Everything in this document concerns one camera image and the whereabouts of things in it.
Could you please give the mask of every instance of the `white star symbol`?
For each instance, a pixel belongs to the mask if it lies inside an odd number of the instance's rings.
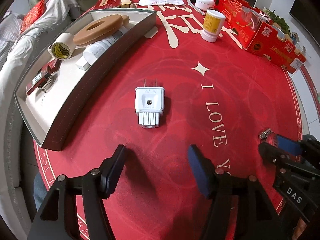
[[[199,61],[198,61],[198,65],[193,69],[195,69],[196,71],[199,71],[203,76],[207,70],[210,70],[210,68],[206,68],[206,67],[202,66]]]

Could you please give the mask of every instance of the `open box lid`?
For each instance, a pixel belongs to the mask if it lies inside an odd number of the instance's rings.
[[[21,77],[14,92],[15,100],[30,133],[42,148],[61,150],[77,115],[100,81],[118,59],[156,24],[156,11],[134,8],[102,9],[82,15],[63,33],[75,35],[92,21],[112,14],[129,16],[129,30],[88,70],[81,70],[75,65],[85,49],[76,47],[72,57],[62,61],[59,71],[52,74],[55,81],[47,92],[37,89],[30,96],[26,95],[26,85],[43,65],[52,60],[47,48],[56,37]]]

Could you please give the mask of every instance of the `plastic container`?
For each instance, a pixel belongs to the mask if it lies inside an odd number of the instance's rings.
[[[214,0],[196,0],[195,3],[196,7],[205,12],[207,10],[213,10],[214,4]]]
[[[90,65],[93,65],[93,63],[127,31],[125,27],[121,26],[119,30],[111,36],[87,46],[83,52],[83,57]]]
[[[215,10],[207,10],[201,37],[208,42],[215,42],[221,32],[226,17]]]

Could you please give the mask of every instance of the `green plant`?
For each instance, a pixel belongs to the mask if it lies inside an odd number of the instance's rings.
[[[281,27],[281,31],[284,34],[288,34],[291,37],[290,27],[287,25],[283,18],[280,18],[278,15],[275,14],[275,11],[270,11],[269,9],[263,9],[263,11],[270,16],[273,22],[278,23]]]

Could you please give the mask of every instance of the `qr code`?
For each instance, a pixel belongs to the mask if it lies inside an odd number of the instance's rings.
[[[287,50],[288,52],[291,52],[293,49],[293,46],[291,44],[286,44],[286,46],[284,46],[284,49]]]
[[[272,30],[268,27],[264,27],[263,31],[262,31],[262,35],[269,37],[270,33],[272,32]]]

